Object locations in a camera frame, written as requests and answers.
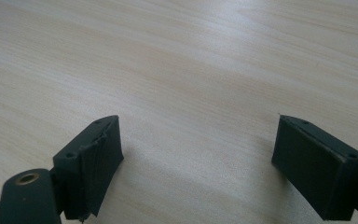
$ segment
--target light wood grain surface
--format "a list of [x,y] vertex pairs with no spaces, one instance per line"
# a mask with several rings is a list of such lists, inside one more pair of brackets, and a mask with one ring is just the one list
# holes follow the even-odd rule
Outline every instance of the light wood grain surface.
[[280,114],[358,149],[358,1],[0,0],[0,191],[119,115],[86,224],[323,223],[270,163]]

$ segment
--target wooden table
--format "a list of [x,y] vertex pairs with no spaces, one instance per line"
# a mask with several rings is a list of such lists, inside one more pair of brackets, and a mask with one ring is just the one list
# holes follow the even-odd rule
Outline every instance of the wooden table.
[[324,223],[270,163],[280,114],[358,149],[358,1],[0,0],[0,191],[119,115],[86,223]]

